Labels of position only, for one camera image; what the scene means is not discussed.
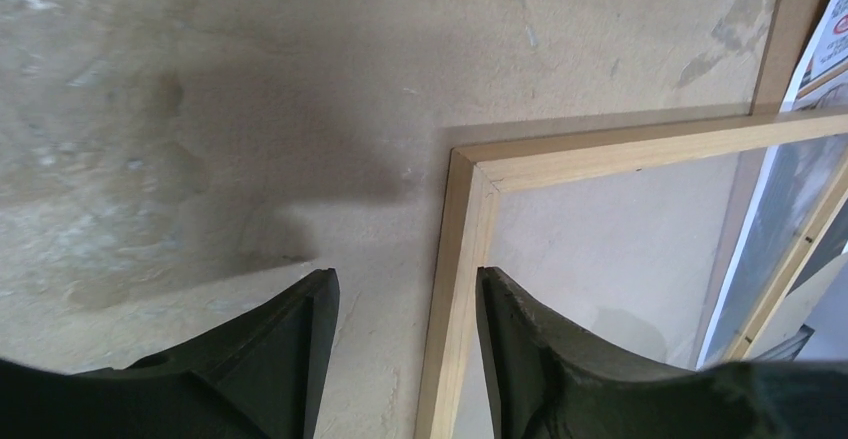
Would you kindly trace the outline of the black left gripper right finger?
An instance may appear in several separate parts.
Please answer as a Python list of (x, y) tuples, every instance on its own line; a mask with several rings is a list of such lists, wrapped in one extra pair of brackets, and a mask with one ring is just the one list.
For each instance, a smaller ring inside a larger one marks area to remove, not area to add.
[(728, 362), (689, 371), (560, 315), (502, 269), (476, 277), (498, 438), (843, 438), (843, 361)]

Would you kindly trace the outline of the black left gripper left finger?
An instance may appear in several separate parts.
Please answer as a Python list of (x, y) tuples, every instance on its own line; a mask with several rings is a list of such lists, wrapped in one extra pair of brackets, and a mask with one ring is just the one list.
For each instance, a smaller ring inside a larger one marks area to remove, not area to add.
[(316, 270), (258, 307), (123, 369), (1, 364), (5, 438), (311, 438), (340, 288)]

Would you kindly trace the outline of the transparent acrylic sheet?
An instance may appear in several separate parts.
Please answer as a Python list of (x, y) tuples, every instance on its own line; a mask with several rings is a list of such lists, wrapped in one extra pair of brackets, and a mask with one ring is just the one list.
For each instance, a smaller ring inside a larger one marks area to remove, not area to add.
[(847, 149), (834, 136), (509, 193), (489, 264), (676, 367), (720, 360)]

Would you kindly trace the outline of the wooden picture frame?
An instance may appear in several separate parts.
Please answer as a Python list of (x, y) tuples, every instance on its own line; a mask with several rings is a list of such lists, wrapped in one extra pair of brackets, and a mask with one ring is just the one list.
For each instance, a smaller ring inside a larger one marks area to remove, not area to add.
[(502, 194), (846, 131), (846, 109), (830, 109), (645, 125), (453, 149), (416, 437), (453, 435), (476, 322), (476, 271), (487, 261)]

